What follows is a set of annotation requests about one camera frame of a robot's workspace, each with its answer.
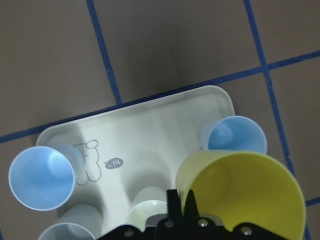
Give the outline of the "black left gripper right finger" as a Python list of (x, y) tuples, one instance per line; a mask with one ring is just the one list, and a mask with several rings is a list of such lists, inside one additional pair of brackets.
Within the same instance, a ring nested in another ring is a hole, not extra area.
[(193, 190), (189, 190), (184, 205), (184, 218), (189, 221), (195, 221), (199, 218), (199, 211)]

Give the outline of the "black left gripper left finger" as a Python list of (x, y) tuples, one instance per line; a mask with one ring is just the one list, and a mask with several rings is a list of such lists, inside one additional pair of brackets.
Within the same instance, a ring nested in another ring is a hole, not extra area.
[(168, 189), (167, 196), (167, 214), (170, 219), (182, 219), (181, 200), (176, 189)]

